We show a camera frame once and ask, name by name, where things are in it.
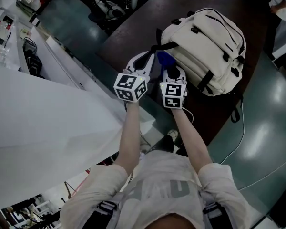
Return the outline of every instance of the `person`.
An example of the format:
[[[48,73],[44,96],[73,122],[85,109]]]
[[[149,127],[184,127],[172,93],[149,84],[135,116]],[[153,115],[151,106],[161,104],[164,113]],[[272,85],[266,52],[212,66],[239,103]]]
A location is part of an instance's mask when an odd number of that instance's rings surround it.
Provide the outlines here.
[[[269,2],[269,24],[265,41],[265,52],[274,60],[272,55],[276,37],[276,29],[282,20],[286,21],[286,0],[271,0]]]
[[[163,146],[174,147],[178,133],[170,131],[139,163],[139,104],[128,103],[118,157],[112,165],[91,167],[80,190],[61,209],[65,229],[106,228],[99,225],[100,217],[89,218],[102,201],[117,200],[118,218],[109,228],[202,229],[206,195],[227,210],[233,228],[249,228],[248,203],[234,184],[230,166],[212,162],[182,109],[172,113],[188,157]],[[137,175],[120,192],[138,163]]]

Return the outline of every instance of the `dark wooden table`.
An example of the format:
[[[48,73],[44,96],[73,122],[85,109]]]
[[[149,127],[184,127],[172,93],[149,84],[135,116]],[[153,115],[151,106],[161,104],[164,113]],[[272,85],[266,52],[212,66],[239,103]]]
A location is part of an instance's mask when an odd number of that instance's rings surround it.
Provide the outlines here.
[[[251,68],[243,69],[243,78],[237,85],[237,90],[243,93],[262,51],[268,24],[267,14],[247,0],[150,0],[107,39],[97,54],[121,73],[132,57],[156,44],[156,28],[164,30],[173,19],[186,17],[188,11],[208,7],[231,19],[244,33],[245,59]],[[209,97],[190,83],[187,88],[189,95],[184,107],[193,113],[193,125],[208,145],[239,99],[230,94]],[[161,98],[154,94],[151,98],[162,106]]]

